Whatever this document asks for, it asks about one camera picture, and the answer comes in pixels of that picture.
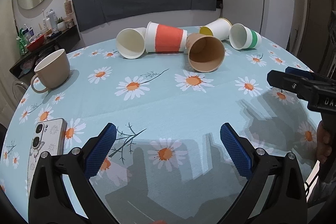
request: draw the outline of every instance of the plant pot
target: plant pot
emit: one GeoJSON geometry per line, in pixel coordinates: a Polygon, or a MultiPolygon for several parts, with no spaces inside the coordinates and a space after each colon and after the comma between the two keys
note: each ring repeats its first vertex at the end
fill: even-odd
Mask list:
{"type": "Polygon", "coordinates": [[[58,28],[59,31],[63,31],[63,30],[65,30],[65,29],[66,29],[66,27],[65,27],[65,22],[62,21],[61,23],[58,23],[58,24],[57,24],[57,28],[58,28]]]}

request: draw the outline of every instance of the beige ceramic mug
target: beige ceramic mug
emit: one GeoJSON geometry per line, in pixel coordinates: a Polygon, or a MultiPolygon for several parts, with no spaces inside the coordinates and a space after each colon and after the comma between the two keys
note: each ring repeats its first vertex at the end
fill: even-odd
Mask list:
{"type": "Polygon", "coordinates": [[[31,88],[37,93],[54,89],[64,83],[70,74],[70,63],[64,49],[57,50],[46,56],[34,69],[36,73],[30,81],[31,88]],[[46,87],[44,90],[34,88],[34,80],[38,77],[46,87]]]}

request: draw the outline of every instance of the phone case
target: phone case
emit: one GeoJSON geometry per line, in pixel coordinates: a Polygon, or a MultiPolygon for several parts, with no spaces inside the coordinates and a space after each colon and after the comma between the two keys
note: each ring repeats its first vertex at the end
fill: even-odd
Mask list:
{"type": "Polygon", "coordinates": [[[28,161],[28,175],[27,175],[28,195],[30,193],[31,182],[33,179],[33,175],[40,154],[43,151],[48,151],[52,156],[63,154],[64,137],[66,129],[67,129],[67,123],[62,118],[39,122],[36,125],[34,130],[34,136],[31,141],[29,161],[28,161]],[[40,124],[42,125],[42,130],[41,132],[36,133],[37,128],[40,124]]]}

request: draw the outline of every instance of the human hand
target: human hand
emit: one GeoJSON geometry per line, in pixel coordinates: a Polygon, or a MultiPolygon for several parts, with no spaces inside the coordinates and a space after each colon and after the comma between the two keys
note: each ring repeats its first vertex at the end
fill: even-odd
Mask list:
{"type": "Polygon", "coordinates": [[[323,121],[319,123],[317,128],[317,149],[316,156],[320,163],[324,164],[327,157],[330,156],[332,148],[328,143],[330,142],[330,133],[323,128],[323,121]]]}

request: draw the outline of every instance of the light blue tablecloth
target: light blue tablecloth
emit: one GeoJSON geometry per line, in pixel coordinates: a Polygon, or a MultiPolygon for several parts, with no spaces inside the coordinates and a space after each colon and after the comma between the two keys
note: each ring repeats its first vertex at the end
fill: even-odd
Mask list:
{"type": "Polygon", "coordinates": [[[252,50],[224,45],[225,59],[211,73],[194,72],[183,53],[124,59],[114,39],[68,54],[70,78],[49,93],[29,87],[7,132],[0,183],[18,212],[28,219],[28,156],[42,115],[64,118],[73,128],[64,153],[83,146],[108,122],[118,127],[113,156],[90,181],[121,224],[217,223],[246,182],[221,143],[225,122],[273,155],[293,151],[306,179],[315,163],[320,114],[295,95],[271,89],[266,76],[287,66],[309,68],[266,38],[252,50]]]}

